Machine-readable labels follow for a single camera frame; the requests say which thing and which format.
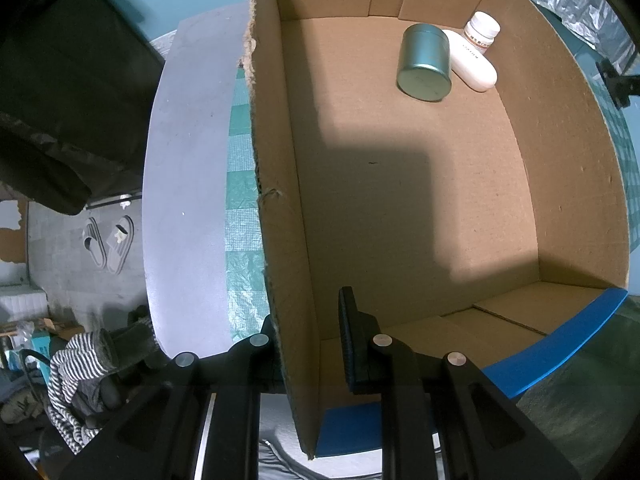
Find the white pill bottle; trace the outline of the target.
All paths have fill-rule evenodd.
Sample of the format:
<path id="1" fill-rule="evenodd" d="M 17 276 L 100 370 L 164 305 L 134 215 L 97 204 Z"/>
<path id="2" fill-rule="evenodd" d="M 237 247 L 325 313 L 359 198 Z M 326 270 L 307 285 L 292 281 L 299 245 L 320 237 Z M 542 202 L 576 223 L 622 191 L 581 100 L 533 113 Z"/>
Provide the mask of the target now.
<path id="1" fill-rule="evenodd" d="M 491 47 L 500 32 L 500 24 L 483 11 L 475 11 L 463 29 L 465 39 L 482 53 Z"/>

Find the right grey slipper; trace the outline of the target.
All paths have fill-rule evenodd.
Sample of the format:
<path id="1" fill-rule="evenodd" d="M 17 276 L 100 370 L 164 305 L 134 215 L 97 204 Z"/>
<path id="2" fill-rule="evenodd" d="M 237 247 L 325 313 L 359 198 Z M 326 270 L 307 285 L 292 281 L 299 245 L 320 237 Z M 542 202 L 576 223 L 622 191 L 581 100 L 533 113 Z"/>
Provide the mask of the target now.
<path id="1" fill-rule="evenodd" d="M 126 214 L 113 226 L 106 239 L 106 268 L 111 274 L 117 275 L 122 270 L 134 241 L 134 222 Z"/>

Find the teal metal tin can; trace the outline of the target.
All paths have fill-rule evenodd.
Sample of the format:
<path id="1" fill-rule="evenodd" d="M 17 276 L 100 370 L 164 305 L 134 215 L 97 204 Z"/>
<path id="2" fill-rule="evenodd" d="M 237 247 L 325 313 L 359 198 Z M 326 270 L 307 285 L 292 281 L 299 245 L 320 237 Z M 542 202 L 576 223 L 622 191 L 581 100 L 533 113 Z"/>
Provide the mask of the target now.
<path id="1" fill-rule="evenodd" d="M 451 90 L 449 40 L 430 24 L 414 24 L 402 35 L 397 67 L 398 88 L 407 96 L 439 102 Z"/>

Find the left grey slipper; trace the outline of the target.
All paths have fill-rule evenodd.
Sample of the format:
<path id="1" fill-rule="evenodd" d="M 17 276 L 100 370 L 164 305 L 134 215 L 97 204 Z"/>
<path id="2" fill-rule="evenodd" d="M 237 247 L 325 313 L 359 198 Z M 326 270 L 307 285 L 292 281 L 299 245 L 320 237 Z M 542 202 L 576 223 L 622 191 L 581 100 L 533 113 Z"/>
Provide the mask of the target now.
<path id="1" fill-rule="evenodd" d="M 82 230 L 82 244 L 91 256 L 93 263 L 99 268 L 106 266 L 106 251 L 96 219 L 89 217 Z"/>

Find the white oval case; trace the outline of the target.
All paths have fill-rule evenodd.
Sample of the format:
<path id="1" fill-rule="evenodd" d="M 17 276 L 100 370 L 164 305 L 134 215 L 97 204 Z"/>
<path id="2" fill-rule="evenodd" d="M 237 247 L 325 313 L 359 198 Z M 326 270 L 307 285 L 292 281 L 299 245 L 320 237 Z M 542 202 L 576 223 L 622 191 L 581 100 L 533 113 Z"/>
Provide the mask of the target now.
<path id="1" fill-rule="evenodd" d="M 476 92 L 494 88 L 498 74 L 484 54 L 457 32 L 444 29 L 444 34 L 449 42 L 450 65 L 458 77 Z"/>

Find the dark green cushion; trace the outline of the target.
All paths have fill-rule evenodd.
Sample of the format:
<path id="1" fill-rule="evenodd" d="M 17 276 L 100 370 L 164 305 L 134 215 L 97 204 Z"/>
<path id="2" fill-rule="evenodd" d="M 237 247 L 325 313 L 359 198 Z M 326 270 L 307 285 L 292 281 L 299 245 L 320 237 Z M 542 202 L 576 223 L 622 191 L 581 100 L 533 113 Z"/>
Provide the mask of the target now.
<path id="1" fill-rule="evenodd" d="M 518 408 L 583 479 L 596 478 L 639 416 L 639 298 L 627 298 Z"/>

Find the blue cardboard box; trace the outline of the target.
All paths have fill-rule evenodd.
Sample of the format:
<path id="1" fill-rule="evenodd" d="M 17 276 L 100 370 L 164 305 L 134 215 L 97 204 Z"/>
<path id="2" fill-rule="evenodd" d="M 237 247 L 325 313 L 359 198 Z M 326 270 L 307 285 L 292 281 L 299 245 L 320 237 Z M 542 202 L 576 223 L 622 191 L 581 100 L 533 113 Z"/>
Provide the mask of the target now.
<path id="1" fill-rule="evenodd" d="M 398 88 L 405 31 L 500 24 L 498 81 Z M 247 83 L 270 313 L 300 448 L 355 402 L 338 293 L 414 351 L 485 367 L 625 288 L 626 196 L 590 85 L 530 0 L 250 0 Z"/>

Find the silver foil sheet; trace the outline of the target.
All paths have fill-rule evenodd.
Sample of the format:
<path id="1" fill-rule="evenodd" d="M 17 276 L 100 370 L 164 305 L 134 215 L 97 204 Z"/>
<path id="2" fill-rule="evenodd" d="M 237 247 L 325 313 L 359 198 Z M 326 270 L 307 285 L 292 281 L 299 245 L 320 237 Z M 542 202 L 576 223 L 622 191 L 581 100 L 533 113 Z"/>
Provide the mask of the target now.
<path id="1" fill-rule="evenodd" d="M 621 74 L 639 73 L 639 48 L 606 0 L 533 0 L 551 11 Z"/>

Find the green checkered tablecloth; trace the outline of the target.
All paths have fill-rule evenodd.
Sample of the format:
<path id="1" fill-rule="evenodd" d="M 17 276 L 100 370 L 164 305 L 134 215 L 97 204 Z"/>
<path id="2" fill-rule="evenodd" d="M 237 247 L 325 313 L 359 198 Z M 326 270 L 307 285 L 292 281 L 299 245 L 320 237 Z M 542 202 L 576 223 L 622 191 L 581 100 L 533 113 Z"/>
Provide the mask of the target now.
<path id="1" fill-rule="evenodd" d="M 230 115 L 224 255 L 231 340 L 260 331 L 269 314 L 258 186 L 244 68 L 236 70 Z"/>

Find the grey slipper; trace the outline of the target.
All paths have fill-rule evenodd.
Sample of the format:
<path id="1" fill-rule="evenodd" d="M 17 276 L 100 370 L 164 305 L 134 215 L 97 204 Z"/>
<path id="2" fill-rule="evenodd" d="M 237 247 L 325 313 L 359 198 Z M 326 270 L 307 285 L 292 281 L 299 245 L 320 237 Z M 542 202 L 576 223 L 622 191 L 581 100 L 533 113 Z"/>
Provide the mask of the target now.
<path id="1" fill-rule="evenodd" d="M 82 244 L 91 256 L 93 263 L 99 268 L 106 266 L 106 251 L 96 219 L 89 217 L 82 230 Z"/>
<path id="2" fill-rule="evenodd" d="M 126 214 L 113 226 L 106 239 L 106 268 L 111 274 L 117 275 L 122 270 L 134 241 L 134 222 Z"/>

